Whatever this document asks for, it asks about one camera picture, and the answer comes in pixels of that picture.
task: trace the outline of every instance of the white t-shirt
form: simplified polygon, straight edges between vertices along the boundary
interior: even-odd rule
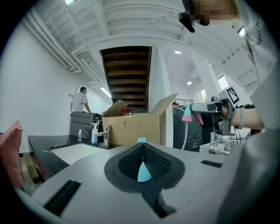
[[[73,96],[72,99],[72,112],[83,112],[84,110],[84,104],[83,103],[88,103],[88,98],[86,94],[83,93],[77,93],[76,95]]]
[[[244,0],[236,0],[238,15],[246,32],[246,50],[256,66],[259,82],[263,82],[275,66],[279,66],[279,49],[267,25]]]

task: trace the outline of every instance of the pink cloth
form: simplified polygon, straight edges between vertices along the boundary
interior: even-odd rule
[[[19,121],[0,135],[0,161],[15,188],[21,188],[25,182],[19,159],[21,136],[22,127]]]
[[[197,119],[198,123],[199,123],[200,125],[203,125],[203,121],[202,121],[201,114],[199,114],[199,113],[194,113],[194,115],[196,116],[196,119]]]

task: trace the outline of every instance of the black countertop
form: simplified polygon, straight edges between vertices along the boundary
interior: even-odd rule
[[[30,151],[34,152],[34,161],[38,166],[38,171],[44,179],[57,174],[59,171],[69,166],[69,164],[55,155],[52,149],[67,147],[80,143],[103,148],[104,150],[110,150],[117,147],[110,146],[105,148],[98,144],[92,144],[89,139],[84,138],[81,142],[78,142],[78,137],[73,135],[28,136],[28,143]]]

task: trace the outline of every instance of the cardboard box flap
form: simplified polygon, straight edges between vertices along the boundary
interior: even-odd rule
[[[113,103],[112,106],[109,107],[108,110],[105,111],[103,114],[103,117],[114,117],[114,116],[119,116],[121,111],[123,110],[124,107],[126,107],[128,104],[125,103],[122,100],[119,100],[115,103]]]
[[[168,105],[175,99],[175,97],[178,95],[178,93],[174,93],[168,97],[165,97],[161,99],[157,104],[155,105],[154,109],[152,110],[151,114],[159,114],[161,115]]]

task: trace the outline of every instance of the window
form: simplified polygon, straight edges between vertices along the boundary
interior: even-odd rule
[[[219,81],[219,84],[220,84],[220,88],[222,90],[224,90],[225,88],[228,87],[228,82],[227,82],[226,77],[224,75],[221,78],[219,78],[218,81]],[[199,93],[200,93],[200,97],[201,97],[201,102],[202,103],[207,102],[207,96],[206,96],[205,89],[200,90]]]
[[[199,93],[200,93],[200,97],[201,97],[201,102],[202,103],[207,102],[207,96],[206,96],[205,89],[200,90]]]
[[[219,81],[219,84],[220,84],[220,88],[222,90],[224,90],[225,88],[228,87],[228,82],[227,82],[226,77],[224,75],[221,78],[219,78],[218,81]]]

